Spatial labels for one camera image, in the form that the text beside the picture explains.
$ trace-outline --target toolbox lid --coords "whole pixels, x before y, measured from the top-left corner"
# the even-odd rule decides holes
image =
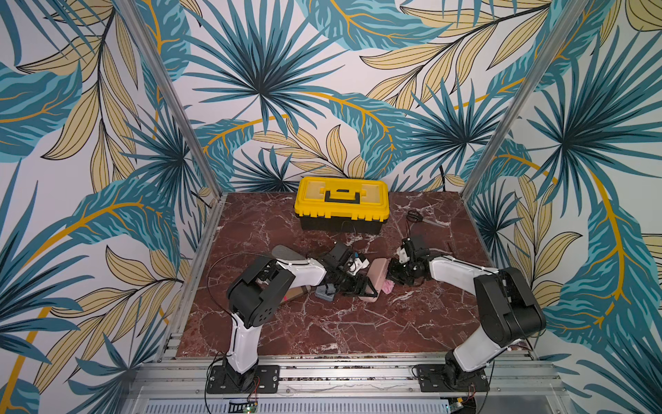
[[[384,221],[389,218],[389,189],[382,181],[305,177],[294,211],[299,216]]]

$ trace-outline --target black bracket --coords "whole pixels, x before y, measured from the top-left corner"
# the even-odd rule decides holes
[[[229,366],[216,365],[212,367],[207,380],[208,394],[242,394],[250,393],[258,386],[260,394],[275,394],[278,391],[278,377],[281,367],[278,365],[258,365],[255,380],[249,390],[240,389],[228,375]]]
[[[457,392],[466,395],[467,392],[486,392],[489,389],[485,370],[477,370],[466,375],[456,386],[448,384],[444,375],[445,364],[423,364],[414,368],[418,375],[418,385],[421,392]]]

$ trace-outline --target toolbox handle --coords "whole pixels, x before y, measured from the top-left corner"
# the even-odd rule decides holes
[[[337,190],[337,191],[342,191],[349,193],[349,190]],[[326,193],[324,194],[324,202],[326,203],[347,203],[347,204],[361,204],[361,193],[360,192],[355,192],[354,193],[354,199],[353,200],[347,200],[347,199],[340,199],[340,198],[331,198],[331,191],[326,190]]]

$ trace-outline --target metal vent grille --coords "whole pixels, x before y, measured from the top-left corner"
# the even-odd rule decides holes
[[[228,402],[207,399],[212,414],[228,413]],[[268,414],[448,414],[446,399],[260,398],[258,413]],[[200,399],[155,399],[145,414],[207,414]]]

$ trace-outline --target yellow toolbox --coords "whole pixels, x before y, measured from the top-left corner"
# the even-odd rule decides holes
[[[389,218],[389,189],[381,181],[305,177],[294,211],[303,230],[379,234]]]

